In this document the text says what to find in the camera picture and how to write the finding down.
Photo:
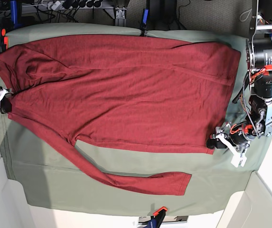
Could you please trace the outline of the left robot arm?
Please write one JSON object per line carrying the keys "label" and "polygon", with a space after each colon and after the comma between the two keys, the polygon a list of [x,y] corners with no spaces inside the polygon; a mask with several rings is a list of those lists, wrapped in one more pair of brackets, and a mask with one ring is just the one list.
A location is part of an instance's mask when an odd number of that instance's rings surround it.
{"label": "left robot arm", "polygon": [[249,15],[247,72],[232,100],[234,104],[241,102],[245,120],[216,127],[206,143],[210,149],[229,149],[236,168],[245,165],[246,152],[255,138],[272,136],[272,0],[252,1]]}

